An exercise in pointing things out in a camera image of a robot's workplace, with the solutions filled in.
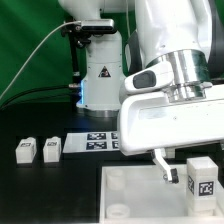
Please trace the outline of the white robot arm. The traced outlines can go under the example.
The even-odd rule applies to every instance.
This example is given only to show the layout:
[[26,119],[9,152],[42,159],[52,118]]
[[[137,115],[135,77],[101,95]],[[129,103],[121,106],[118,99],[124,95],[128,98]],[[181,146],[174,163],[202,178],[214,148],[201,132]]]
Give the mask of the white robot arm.
[[170,183],[168,149],[224,140],[224,84],[209,0],[58,0],[73,16],[87,74],[79,111],[117,119],[125,155],[151,153]]

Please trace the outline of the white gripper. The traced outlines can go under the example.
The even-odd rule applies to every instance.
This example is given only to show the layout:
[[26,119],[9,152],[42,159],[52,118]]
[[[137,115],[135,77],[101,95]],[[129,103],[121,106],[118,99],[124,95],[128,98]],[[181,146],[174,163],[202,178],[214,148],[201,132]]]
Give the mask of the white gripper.
[[224,140],[224,97],[212,89],[206,95],[203,100],[180,103],[170,103],[163,92],[127,98],[118,117],[119,149],[125,155],[152,150],[163,179],[177,184],[177,169],[165,161],[165,149]]

